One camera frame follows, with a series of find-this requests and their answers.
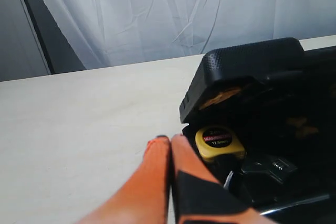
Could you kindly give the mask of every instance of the table surface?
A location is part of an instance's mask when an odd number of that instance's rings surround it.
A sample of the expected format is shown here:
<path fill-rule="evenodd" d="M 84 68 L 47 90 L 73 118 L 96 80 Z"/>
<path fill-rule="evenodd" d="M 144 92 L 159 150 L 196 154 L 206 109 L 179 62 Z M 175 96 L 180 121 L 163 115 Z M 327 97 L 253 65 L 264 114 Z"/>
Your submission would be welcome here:
<path fill-rule="evenodd" d="M 148 140 L 181 132 L 178 107 L 201 58 L 1 82 L 0 222 L 72 223 L 108 199 Z"/>

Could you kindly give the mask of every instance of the white curtain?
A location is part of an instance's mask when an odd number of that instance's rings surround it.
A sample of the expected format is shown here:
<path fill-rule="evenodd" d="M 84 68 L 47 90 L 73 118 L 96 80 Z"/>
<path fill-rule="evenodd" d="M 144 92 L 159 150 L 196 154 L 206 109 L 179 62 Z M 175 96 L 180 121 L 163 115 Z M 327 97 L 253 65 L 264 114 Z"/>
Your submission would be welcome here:
<path fill-rule="evenodd" d="M 88 69 L 336 34 L 335 0 L 44 0 Z"/>

